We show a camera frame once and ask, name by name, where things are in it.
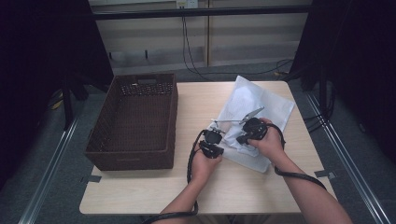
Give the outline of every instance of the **brown basket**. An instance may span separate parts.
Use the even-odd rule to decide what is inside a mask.
[[[177,97],[173,74],[114,77],[85,155],[102,171],[171,169]]]

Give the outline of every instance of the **wooden table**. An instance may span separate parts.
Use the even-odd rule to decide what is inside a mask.
[[[294,102],[282,81],[257,85]],[[186,186],[187,162],[197,134],[216,118],[233,90],[233,82],[177,83],[178,110],[175,166],[171,170],[101,172],[90,182],[80,204],[86,215],[160,213]],[[323,170],[297,105],[284,131],[285,151],[308,175]],[[328,178],[321,178],[334,196]],[[265,174],[224,159],[198,198],[200,214],[300,213],[283,178],[271,166]]]

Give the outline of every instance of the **gray floor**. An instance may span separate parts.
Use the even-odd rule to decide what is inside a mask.
[[[233,81],[237,74],[260,73],[274,67],[276,67],[276,63],[219,66],[210,69],[201,67],[198,69],[200,73],[218,73],[204,75],[207,79]],[[280,70],[288,71],[289,68],[290,65],[287,65]],[[207,81],[186,69],[173,70],[172,72],[177,74],[178,82]],[[244,77],[249,80],[279,79],[274,76],[274,72],[244,75]],[[293,80],[289,82],[289,85],[303,117],[314,116],[312,106],[306,98],[306,92],[301,90],[300,80]],[[315,88],[313,93],[318,94],[318,88]],[[65,149],[56,174],[50,183],[49,191],[38,216],[35,218],[35,223],[141,222],[139,217],[134,216],[89,217],[82,215],[78,210],[86,188],[85,183],[81,182],[81,178],[89,175],[92,170],[92,164],[84,157],[83,151],[104,99],[103,93],[92,90],[87,101],[75,102],[74,108],[81,108],[77,128]],[[308,122],[307,127],[310,127],[312,122]],[[342,99],[336,98],[331,122],[390,220],[396,220],[394,215],[394,211],[396,211],[395,165],[382,154],[374,138],[361,131],[356,117],[343,104]],[[19,222],[62,137],[63,127],[63,109],[48,110],[40,124],[40,132],[26,161],[20,170],[8,180],[0,193],[0,223]],[[375,223],[365,201],[351,181],[325,132],[322,129],[316,130],[311,133],[311,137],[326,171],[336,173],[337,177],[331,180],[332,187],[339,202],[348,211],[353,221],[355,223]]]

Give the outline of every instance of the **floor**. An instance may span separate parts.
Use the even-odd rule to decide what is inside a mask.
[[[146,68],[140,66],[134,70],[132,66],[128,65],[127,58],[133,59],[134,54],[113,53],[113,59],[110,61],[115,75],[121,76],[127,72],[166,71],[175,73],[178,82],[233,81],[237,75],[242,75],[249,80],[278,80],[282,77],[275,76],[274,72],[287,72],[291,65],[290,61],[244,63],[211,68],[197,64],[196,67],[199,71],[197,74],[197,71],[191,67],[191,63],[188,63],[190,69],[186,69],[186,65],[182,61],[176,66],[161,65],[162,68],[157,67],[154,69],[155,71],[152,66]],[[283,63],[284,66],[276,68],[277,65]],[[311,118],[316,114],[307,94],[318,96],[318,87],[306,92],[302,91],[300,85],[299,79],[289,82],[303,118]],[[29,155],[19,171],[8,180],[0,192],[0,223],[140,223],[142,221],[141,217],[137,216],[90,217],[82,215],[78,210],[86,187],[86,177],[92,170],[92,164],[84,157],[83,151],[106,97],[105,94],[94,88],[87,87],[87,89],[91,93],[87,101],[74,100],[73,107],[78,119],[75,120],[71,136],[64,136],[62,106],[55,110],[49,109],[46,112]],[[331,179],[331,183],[340,204],[345,207],[355,223],[391,223],[396,221],[394,214],[396,211],[396,191],[394,190],[396,189],[396,166],[382,154],[369,132],[362,131],[356,117],[336,94],[331,125],[358,168],[363,182],[368,186],[369,194],[372,193],[371,197],[367,197],[367,190],[361,191],[360,184],[356,183],[356,179],[359,178],[354,177],[354,174],[350,173],[343,160],[340,159],[326,130],[323,127],[314,130],[318,126],[318,120],[307,119],[307,129],[308,131],[314,130],[311,133],[311,138],[323,166],[326,171],[335,175],[335,178]],[[59,153],[60,141],[64,141],[65,144]],[[55,168],[49,169],[49,164],[53,160],[58,163]],[[52,171],[52,175],[44,175],[48,169]],[[40,187],[40,183],[43,182],[47,182],[46,186],[48,187],[38,193],[37,187]],[[30,203],[32,198],[40,200],[32,204]],[[367,198],[376,201],[379,207],[370,206]],[[385,215],[379,218],[373,216],[373,213],[378,211],[374,211],[373,208],[382,209]]]

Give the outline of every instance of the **hand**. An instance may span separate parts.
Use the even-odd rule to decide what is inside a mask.
[[[260,118],[264,123],[272,123],[271,120],[266,118]],[[285,156],[282,144],[280,143],[280,136],[278,131],[273,127],[268,127],[267,134],[262,140],[248,139],[248,143],[256,147],[260,153],[268,158],[270,161],[274,162],[280,156]]]
[[[221,162],[222,156],[219,155],[215,159],[209,159],[198,146],[195,148],[195,151],[196,154],[192,160],[191,167],[191,181],[199,181],[205,184],[215,171],[216,166]]]

